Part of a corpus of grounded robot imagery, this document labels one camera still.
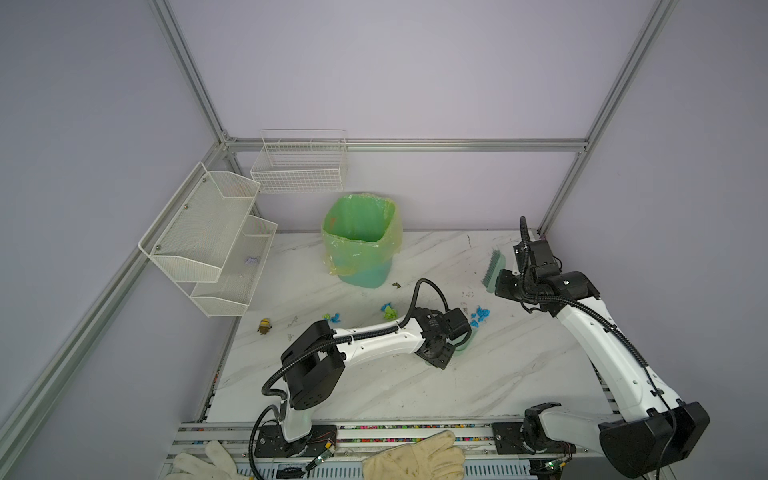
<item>green trash can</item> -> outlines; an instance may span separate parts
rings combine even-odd
[[[332,275],[352,285],[381,286],[402,245],[402,221],[395,202],[371,194],[339,198],[323,220],[325,263]]]

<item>white wall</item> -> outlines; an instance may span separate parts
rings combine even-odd
[[[709,412],[681,479],[763,475],[766,24],[758,0],[680,2],[549,234]]]
[[[172,1],[230,134],[352,138],[584,137],[653,3]]]
[[[259,211],[280,231],[318,231],[350,192],[392,198],[407,230],[509,230],[540,222],[573,162],[570,152],[349,153],[343,193],[260,194]],[[256,154],[237,160],[250,171]]]
[[[145,0],[6,2],[0,65],[4,422],[214,139]],[[16,478],[96,478],[85,470],[102,460],[85,455],[125,447],[125,435],[151,440],[111,454],[157,471],[230,325],[157,275],[141,280]]]

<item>glove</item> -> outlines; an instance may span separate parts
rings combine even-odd
[[[203,462],[188,453],[180,453],[174,458],[174,467],[189,473],[170,473],[164,480],[249,480],[237,473],[235,461],[227,450],[216,440],[205,445],[205,454],[214,464]]]
[[[464,452],[454,447],[456,437],[450,430],[385,450],[362,463],[365,480],[462,480]]]

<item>robotic arm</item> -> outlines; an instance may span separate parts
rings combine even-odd
[[[520,273],[502,270],[495,294],[520,302],[529,312],[532,309],[526,303],[538,305],[538,310],[558,318],[608,385],[619,414],[592,415],[544,403],[526,410],[518,444],[530,453],[556,442],[579,445],[605,455],[628,478],[686,458],[709,424],[707,412],[698,402],[685,403],[649,367],[583,273],[561,272],[546,240],[530,241],[524,217],[521,235],[522,242],[515,248]],[[422,283],[438,292],[444,313],[415,307]],[[449,310],[440,289],[420,279],[409,311],[401,319],[359,329],[334,330],[324,320],[312,324],[280,357],[283,368],[270,377],[262,393],[281,396],[283,437],[286,442],[299,441],[310,433],[313,410],[328,398],[347,366],[415,353],[444,369],[456,346],[470,334],[463,312]],[[452,343],[462,336],[459,343]],[[289,395],[272,389],[281,377]]]

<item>trash bag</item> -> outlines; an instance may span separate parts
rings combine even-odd
[[[390,262],[402,245],[397,204],[371,194],[339,198],[328,211],[322,232],[325,263],[332,275],[351,276],[379,268]]]

